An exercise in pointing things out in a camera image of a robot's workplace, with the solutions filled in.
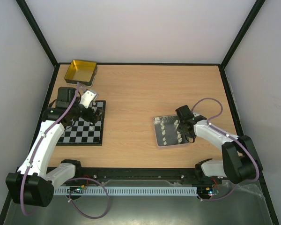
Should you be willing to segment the black white chess board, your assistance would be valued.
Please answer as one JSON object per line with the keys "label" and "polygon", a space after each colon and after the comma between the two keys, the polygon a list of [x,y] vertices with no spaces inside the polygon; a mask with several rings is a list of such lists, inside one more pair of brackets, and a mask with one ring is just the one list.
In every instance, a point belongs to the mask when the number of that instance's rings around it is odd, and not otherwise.
{"label": "black white chess board", "polygon": [[102,146],[104,133],[104,115],[96,124],[79,118],[72,126],[66,127],[57,146]]}

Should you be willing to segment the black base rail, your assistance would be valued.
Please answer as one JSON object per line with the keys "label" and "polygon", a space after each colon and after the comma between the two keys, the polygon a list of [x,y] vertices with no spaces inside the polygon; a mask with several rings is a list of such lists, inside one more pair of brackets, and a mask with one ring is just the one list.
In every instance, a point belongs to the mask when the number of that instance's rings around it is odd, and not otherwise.
{"label": "black base rail", "polygon": [[82,167],[75,177],[87,177],[97,181],[108,180],[165,180],[183,185],[208,186],[222,184],[218,177],[199,176],[194,168],[102,168]]}

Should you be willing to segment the black enclosure frame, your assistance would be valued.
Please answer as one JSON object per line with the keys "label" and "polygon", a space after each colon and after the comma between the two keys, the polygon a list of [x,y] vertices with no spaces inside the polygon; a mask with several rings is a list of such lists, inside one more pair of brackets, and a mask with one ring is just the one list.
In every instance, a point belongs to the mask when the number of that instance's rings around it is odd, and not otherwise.
{"label": "black enclosure frame", "polygon": [[[183,167],[220,157],[205,140],[159,149],[152,118],[181,105],[234,130],[217,68],[252,0],[29,0],[58,62],[110,62],[93,88],[108,106],[101,148],[76,151],[82,164]],[[0,0],[0,211],[6,176],[26,157],[53,73],[14,0]],[[281,224],[281,0],[267,0],[226,69],[245,134],[256,146]]]}

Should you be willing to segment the grey tray with pink rim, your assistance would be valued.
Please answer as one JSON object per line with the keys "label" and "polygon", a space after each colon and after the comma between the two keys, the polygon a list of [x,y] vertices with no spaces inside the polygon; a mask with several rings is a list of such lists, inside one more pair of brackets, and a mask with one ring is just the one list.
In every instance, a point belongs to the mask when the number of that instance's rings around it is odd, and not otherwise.
{"label": "grey tray with pink rim", "polygon": [[[178,116],[168,115],[153,118],[153,127],[155,131],[156,144],[159,148],[169,148],[186,145],[189,142],[185,136],[177,131],[179,125]],[[167,144],[163,144],[163,138],[166,138]]]}

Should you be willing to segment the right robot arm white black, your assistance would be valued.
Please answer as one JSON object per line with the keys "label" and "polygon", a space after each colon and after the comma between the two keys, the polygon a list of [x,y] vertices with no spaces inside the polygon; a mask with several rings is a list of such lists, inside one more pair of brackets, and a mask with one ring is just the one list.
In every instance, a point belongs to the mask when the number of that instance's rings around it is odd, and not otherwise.
{"label": "right robot arm white black", "polygon": [[176,114],[179,120],[177,130],[187,141],[194,143],[197,137],[203,138],[222,153],[221,160],[206,159],[196,164],[197,182],[204,184],[211,177],[227,178],[234,184],[259,179],[262,165],[250,137],[229,134],[206,117],[191,112],[187,105],[176,109]]}

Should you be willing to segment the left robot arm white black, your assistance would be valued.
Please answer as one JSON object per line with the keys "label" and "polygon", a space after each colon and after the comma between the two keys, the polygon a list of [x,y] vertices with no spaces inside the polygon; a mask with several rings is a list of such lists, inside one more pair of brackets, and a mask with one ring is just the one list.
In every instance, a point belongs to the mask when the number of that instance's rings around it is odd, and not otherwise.
{"label": "left robot arm white black", "polygon": [[58,95],[42,115],[37,138],[23,164],[6,177],[6,185],[14,203],[46,207],[53,193],[73,178],[81,167],[79,161],[65,160],[47,172],[53,151],[72,122],[83,119],[96,123],[102,114],[92,108],[98,94],[93,90],[79,93],[79,88],[60,87]]}

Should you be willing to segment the yellow metal tin box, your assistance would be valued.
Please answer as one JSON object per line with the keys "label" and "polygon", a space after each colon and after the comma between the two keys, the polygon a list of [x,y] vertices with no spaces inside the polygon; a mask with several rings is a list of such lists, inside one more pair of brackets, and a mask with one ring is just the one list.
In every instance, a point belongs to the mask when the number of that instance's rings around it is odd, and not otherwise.
{"label": "yellow metal tin box", "polygon": [[91,87],[97,74],[97,63],[85,60],[72,60],[65,74],[67,84],[79,82],[86,87]]}

